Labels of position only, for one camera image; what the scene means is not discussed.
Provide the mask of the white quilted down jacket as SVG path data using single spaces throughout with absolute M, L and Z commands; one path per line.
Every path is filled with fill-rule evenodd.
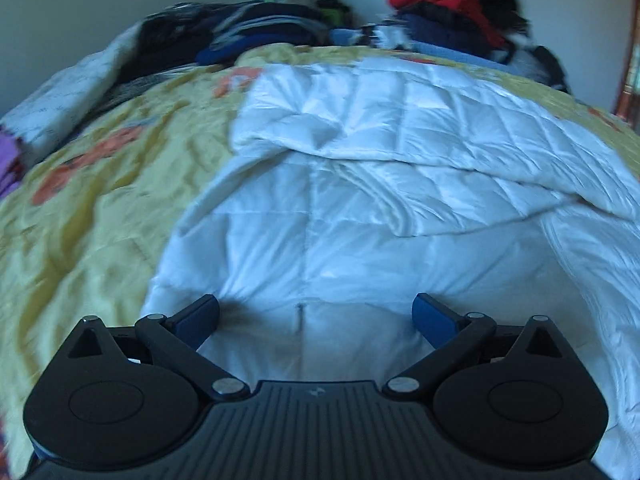
M 639 183 L 577 122 L 454 68 L 267 67 L 232 159 L 172 231 L 143 312 L 214 295 L 203 354 L 262 379 L 385 382 L 430 350 L 425 292 L 550 316 L 601 389 L 596 463 L 639 474 Z

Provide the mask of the dark clothes pile left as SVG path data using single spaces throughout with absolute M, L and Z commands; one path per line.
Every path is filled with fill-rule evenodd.
M 120 84 L 196 64 L 231 64 L 268 44 L 320 47 L 329 25 L 310 6 L 247 1 L 178 3 L 142 23 L 134 56 L 120 69 Z

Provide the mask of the black clothes pile right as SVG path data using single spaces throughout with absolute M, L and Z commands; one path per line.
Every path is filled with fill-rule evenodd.
M 511 67 L 516 74 L 569 92 L 558 58 L 535 44 L 518 0 L 387 0 L 409 37 Z

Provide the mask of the yellow patterned bedspread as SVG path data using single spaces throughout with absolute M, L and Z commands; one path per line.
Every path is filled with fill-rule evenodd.
M 228 70 L 196 68 L 99 118 L 51 155 L 1 205 L 1 413 L 9 470 L 32 455 L 23 408 L 37 379 L 83 316 L 130 325 L 177 222 L 232 159 L 232 122 L 273 65 L 354 66 L 367 58 L 461 70 L 577 122 L 620 156 L 639 183 L 638 138 L 564 93 L 498 70 L 363 48 L 265 47 L 240 66 L 253 78 L 225 89 Z

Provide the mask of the purple garment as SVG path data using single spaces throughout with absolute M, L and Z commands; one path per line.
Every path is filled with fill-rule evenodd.
M 24 178 L 23 144 L 6 127 L 0 133 L 0 195 L 6 198 L 17 190 Z

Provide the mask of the wooden door frame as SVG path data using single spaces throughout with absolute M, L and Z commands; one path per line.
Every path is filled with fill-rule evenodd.
M 615 115 L 632 130 L 639 128 L 639 18 L 634 20 L 628 62 L 620 86 Z

